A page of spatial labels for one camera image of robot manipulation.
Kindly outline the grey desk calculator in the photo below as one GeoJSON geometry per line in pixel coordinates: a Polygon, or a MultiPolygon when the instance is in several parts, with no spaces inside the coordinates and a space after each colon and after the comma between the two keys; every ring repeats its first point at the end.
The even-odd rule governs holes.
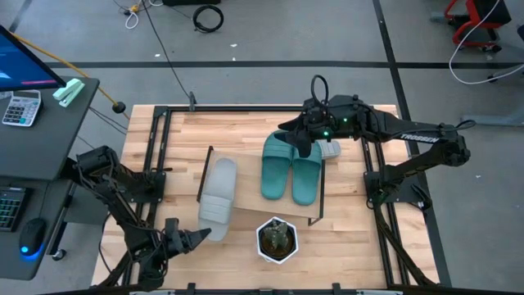
{"type": "Polygon", "coordinates": [[[18,90],[9,92],[9,103],[2,118],[4,125],[31,127],[43,106],[38,90],[18,90]]]}

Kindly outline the wooden shelf with black frame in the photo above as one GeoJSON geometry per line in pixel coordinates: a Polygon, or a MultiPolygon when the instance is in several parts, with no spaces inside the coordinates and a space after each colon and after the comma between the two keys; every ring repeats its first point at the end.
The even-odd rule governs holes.
{"type": "Polygon", "coordinates": [[[196,195],[197,202],[201,200],[201,196],[206,187],[206,182],[210,177],[216,162],[221,158],[228,158],[237,165],[236,195],[233,199],[234,208],[266,212],[273,214],[274,216],[307,218],[308,226],[314,225],[324,217],[325,160],[322,160],[321,163],[315,201],[311,205],[302,206],[295,203],[292,198],[292,168],[288,170],[287,184],[284,194],[279,200],[271,201],[261,195],[261,156],[218,151],[214,150],[213,146],[209,146],[206,153],[205,165],[201,175],[198,193],[196,195]]]}

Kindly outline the green slide sandal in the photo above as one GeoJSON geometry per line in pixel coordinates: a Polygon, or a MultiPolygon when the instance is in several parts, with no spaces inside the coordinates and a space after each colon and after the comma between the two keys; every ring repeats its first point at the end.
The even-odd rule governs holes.
{"type": "Polygon", "coordinates": [[[318,143],[311,145],[310,155],[300,157],[298,150],[292,159],[292,198],[301,206],[314,203],[322,169],[322,149],[318,143]]]}
{"type": "Polygon", "coordinates": [[[287,174],[293,158],[294,147],[275,137],[276,130],[264,142],[260,191],[264,198],[278,200],[286,189],[287,174]]]}

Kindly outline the mint green stapler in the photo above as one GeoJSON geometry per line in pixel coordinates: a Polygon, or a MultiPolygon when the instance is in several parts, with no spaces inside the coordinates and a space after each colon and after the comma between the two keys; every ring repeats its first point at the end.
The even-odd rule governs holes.
{"type": "Polygon", "coordinates": [[[80,79],[71,79],[66,86],[56,90],[52,96],[61,107],[68,107],[83,90],[85,83],[80,79]]]}

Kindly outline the grey slide sandal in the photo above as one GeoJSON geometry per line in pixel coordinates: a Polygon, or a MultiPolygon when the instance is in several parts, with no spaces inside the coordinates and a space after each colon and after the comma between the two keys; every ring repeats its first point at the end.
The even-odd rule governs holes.
{"type": "Polygon", "coordinates": [[[201,194],[198,222],[200,229],[210,229],[207,238],[218,242],[228,233],[236,194],[237,164],[222,157],[206,176],[201,194]]]}
{"type": "Polygon", "coordinates": [[[334,139],[331,141],[327,141],[326,139],[318,140],[317,144],[320,146],[323,160],[332,159],[341,155],[341,145],[334,139]]]}

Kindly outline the white hexagonal plant pot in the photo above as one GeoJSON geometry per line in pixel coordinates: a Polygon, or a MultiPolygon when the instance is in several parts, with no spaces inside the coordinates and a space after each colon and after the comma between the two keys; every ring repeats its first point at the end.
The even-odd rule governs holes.
{"type": "Polygon", "coordinates": [[[279,217],[273,217],[262,224],[256,230],[257,237],[257,251],[260,256],[262,256],[267,262],[273,262],[275,264],[283,264],[293,255],[295,255],[299,250],[299,241],[298,234],[296,232],[296,227],[285,221],[288,225],[287,237],[289,238],[289,243],[284,249],[270,250],[269,245],[264,240],[263,228],[270,223],[271,220],[276,219],[280,221],[285,221],[279,217]]]}

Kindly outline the black computer mouse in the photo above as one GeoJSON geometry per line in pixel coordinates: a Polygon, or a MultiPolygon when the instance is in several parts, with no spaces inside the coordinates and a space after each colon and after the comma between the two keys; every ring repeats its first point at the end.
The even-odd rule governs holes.
{"type": "Polygon", "coordinates": [[[19,249],[22,256],[33,256],[43,245],[46,221],[34,218],[23,226],[19,237],[19,249]]]}

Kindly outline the green cactus plant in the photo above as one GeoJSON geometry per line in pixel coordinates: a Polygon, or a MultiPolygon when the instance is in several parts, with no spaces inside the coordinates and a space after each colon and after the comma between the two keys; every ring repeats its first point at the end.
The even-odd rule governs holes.
{"type": "Polygon", "coordinates": [[[284,249],[288,243],[288,225],[285,221],[273,219],[263,228],[264,240],[270,250],[284,249]]]}

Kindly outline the black office desk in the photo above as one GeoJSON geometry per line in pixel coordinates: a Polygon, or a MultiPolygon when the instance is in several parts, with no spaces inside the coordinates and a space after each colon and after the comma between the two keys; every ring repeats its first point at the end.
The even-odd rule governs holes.
{"type": "Polygon", "coordinates": [[[64,213],[74,184],[61,172],[100,84],[93,78],[82,82],[83,90],[68,107],[61,107],[53,91],[44,89],[43,106],[31,127],[0,122],[0,187],[28,189],[16,230],[0,232],[0,279],[31,280],[36,275],[64,213]],[[46,221],[43,245],[33,256],[22,256],[20,232],[34,218],[46,221]]]}

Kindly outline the black aluminium table frame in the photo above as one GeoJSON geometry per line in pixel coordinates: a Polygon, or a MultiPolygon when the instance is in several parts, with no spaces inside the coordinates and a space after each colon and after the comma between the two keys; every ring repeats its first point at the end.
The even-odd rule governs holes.
{"type": "MultiPolygon", "coordinates": [[[[261,156],[266,137],[295,117],[297,105],[137,105],[121,154],[140,171],[166,171],[165,195],[155,225],[176,217],[195,229],[197,193],[209,146],[214,150],[261,156]]],[[[296,227],[299,250],[283,264],[267,262],[257,251],[256,230],[273,214],[233,208],[231,225],[219,242],[169,263],[160,288],[167,295],[354,295],[366,290],[397,293],[414,287],[394,248],[379,232],[368,208],[364,176],[408,157],[400,140],[383,144],[341,141],[342,152],[325,161],[324,217],[276,216],[296,227]]]]}

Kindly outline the red framed cart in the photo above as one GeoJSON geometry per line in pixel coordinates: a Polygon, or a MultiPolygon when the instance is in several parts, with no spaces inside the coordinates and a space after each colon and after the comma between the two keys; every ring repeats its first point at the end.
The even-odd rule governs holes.
{"type": "Polygon", "coordinates": [[[504,0],[465,0],[466,12],[452,14],[458,1],[450,0],[446,9],[433,12],[430,20],[454,29],[452,42],[459,50],[469,47],[480,48],[483,52],[500,52],[497,29],[512,20],[504,0]]]}

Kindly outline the black backlit keyboard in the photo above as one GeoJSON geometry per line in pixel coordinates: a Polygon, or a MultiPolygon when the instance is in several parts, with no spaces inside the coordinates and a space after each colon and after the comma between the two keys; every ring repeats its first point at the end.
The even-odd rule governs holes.
{"type": "Polygon", "coordinates": [[[0,187],[0,232],[16,230],[27,194],[27,188],[0,187]]]}

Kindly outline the black computer monitor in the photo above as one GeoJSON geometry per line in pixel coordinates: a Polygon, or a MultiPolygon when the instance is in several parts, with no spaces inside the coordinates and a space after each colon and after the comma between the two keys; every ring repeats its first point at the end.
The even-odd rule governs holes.
{"type": "Polygon", "coordinates": [[[65,86],[59,75],[0,25],[0,92],[65,86]]]}

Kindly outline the grey metal furniture leg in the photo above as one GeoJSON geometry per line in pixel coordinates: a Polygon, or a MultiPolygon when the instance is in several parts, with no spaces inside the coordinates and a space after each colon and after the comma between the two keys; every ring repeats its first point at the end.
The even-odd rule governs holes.
{"type": "Polygon", "coordinates": [[[477,125],[524,127],[524,113],[507,116],[464,115],[461,121],[473,120],[477,125]]]}
{"type": "Polygon", "coordinates": [[[499,79],[513,74],[524,75],[524,63],[506,69],[498,70],[487,77],[489,83],[494,83],[499,79]]]}

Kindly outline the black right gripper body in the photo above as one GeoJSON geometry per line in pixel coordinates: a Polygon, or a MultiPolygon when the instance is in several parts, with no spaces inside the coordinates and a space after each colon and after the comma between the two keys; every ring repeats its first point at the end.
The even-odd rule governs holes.
{"type": "Polygon", "coordinates": [[[306,102],[302,109],[303,124],[311,142],[341,138],[337,119],[322,103],[306,102]]]}

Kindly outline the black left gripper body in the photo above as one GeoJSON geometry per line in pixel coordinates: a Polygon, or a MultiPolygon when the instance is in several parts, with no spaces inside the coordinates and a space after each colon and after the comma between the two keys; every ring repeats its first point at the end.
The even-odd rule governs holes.
{"type": "Polygon", "coordinates": [[[165,252],[168,258],[188,254],[193,250],[189,230],[178,230],[165,234],[165,252]]]}

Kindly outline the black box on floor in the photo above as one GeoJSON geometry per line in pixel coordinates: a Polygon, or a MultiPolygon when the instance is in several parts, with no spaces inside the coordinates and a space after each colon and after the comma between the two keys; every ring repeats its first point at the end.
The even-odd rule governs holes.
{"type": "Polygon", "coordinates": [[[163,4],[168,7],[189,6],[189,5],[217,5],[222,0],[162,0],[163,4]]]}

